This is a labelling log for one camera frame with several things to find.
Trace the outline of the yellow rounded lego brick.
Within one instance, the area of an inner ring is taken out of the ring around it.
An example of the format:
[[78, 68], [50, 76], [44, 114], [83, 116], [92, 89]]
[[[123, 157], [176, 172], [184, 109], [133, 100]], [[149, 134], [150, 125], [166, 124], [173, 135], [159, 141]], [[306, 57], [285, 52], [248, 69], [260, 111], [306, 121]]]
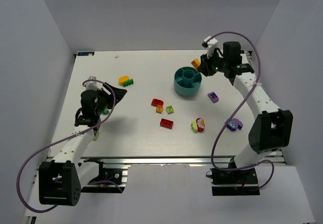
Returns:
[[129, 78], [129, 76], [122, 76], [122, 77], [120, 77], [119, 78], [119, 84], [121, 85], [121, 86], [123, 86], [123, 83], [124, 82], [126, 82], [126, 81], [128, 81], [130, 78]]

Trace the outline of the green lego plate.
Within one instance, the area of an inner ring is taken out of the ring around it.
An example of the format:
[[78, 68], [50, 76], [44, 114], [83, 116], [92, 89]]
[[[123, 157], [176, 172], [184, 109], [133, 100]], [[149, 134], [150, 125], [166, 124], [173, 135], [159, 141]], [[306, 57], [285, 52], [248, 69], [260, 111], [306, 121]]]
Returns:
[[134, 84], [134, 80], [133, 79], [129, 79], [129, 80], [123, 82], [123, 86], [124, 87], [130, 86], [132, 84]]

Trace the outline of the dark green small lego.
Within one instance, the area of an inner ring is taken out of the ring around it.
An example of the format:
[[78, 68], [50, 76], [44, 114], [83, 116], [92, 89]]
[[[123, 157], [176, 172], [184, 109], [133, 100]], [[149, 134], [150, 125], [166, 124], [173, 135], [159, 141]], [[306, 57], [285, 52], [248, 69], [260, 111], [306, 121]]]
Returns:
[[105, 109], [105, 110], [103, 111], [103, 114], [104, 114], [104, 115], [107, 115], [107, 114], [109, 114], [109, 112], [110, 112], [110, 111], [109, 111], [108, 109]]

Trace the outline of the small orange lego brick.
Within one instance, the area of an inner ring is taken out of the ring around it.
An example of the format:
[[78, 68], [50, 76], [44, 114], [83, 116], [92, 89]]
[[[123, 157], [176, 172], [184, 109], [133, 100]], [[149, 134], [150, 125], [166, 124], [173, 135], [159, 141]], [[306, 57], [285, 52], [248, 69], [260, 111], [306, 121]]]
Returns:
[[163, 110], [164, 110], [164, 107], [162, 105], [157, 105], [156, 106], [156, 110], [155, 111], [157, 113], [161, 114], [163, 112]]

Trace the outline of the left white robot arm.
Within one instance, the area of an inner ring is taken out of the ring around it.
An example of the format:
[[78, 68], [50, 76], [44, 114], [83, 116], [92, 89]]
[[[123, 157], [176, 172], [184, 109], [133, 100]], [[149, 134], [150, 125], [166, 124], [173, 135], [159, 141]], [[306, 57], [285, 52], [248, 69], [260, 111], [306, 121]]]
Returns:
[[38, 169], [38, 198], [43, 205], [75, 206], [84, 188], [93, 191], [114, 182], [115, 173], [109, 173], [100, 160], [84, 160], [82, 155], [87, 146], [99, 134], [101, 115], [112, 110], [126, 95], [120, 89], [97, 80], [87, 81], [81, 93], [81, 107], [76, 111], [74, 137], [66, 141], [62, 150], [51, 161], [42, 162]]

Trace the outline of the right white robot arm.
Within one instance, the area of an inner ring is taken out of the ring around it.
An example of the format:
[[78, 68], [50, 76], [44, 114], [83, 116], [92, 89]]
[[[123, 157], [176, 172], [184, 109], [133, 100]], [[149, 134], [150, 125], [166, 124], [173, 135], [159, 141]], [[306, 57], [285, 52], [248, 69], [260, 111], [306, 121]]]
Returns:
[[220, 50], [216, 39], [207, 38], [203, 47], [207, 48], [207, 53], [200, 57], [198, 72], [205, 76], [223, 73], [253, 113], [254, 123], [248, 134], [248, 144], [229, 165], [231, 169], [252, 168], [267, 154], [289, 145], [293, 115], [270, 99], [252, 66], [242, 62], [239, 42], [225, 42]]

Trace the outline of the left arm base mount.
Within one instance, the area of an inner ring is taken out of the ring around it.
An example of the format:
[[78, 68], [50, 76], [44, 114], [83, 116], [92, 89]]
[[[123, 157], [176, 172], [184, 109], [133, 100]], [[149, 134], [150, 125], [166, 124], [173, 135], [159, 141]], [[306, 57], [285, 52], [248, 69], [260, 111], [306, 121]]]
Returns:
[[109, 166], [102, 159], [94, 158], [85, 159], [84, 163], [93, 163], [98, 173], [90, 178], [88, 184], [82, 188], [82, 193], [121, 194], [124, 191], [125, 170], [120, 166]]

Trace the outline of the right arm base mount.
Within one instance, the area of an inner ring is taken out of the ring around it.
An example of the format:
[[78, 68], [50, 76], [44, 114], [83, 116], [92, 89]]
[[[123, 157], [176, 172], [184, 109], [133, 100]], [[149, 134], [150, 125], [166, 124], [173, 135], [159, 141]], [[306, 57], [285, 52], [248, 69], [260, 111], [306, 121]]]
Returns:
[[213, 196], [258, 196], [260, 190], [255, 169], [223, 172], [210, 169], [206, 177], [211, 179]]

